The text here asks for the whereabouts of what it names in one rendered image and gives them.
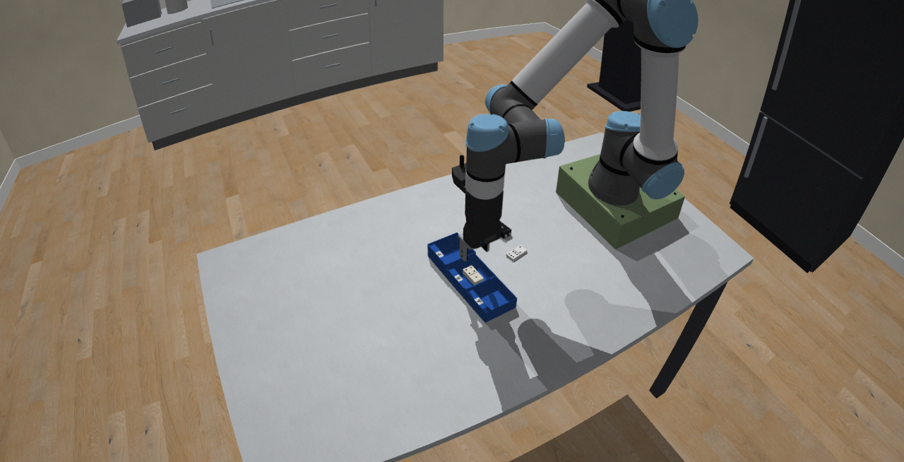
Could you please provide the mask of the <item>blue rack of bins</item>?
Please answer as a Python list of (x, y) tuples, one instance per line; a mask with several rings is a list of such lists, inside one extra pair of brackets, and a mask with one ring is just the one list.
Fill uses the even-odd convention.
[[(458, 235), (454, 233), (427, 244), (427, 256), (485, 323), (516, 308), (517, 297), (487, 268), (474, 249), (468, 249), (468, 261), (461, 259)], [(473, 285), (464, 276), (463, 269), (471, 265), (483, 276), (483, 282)]]

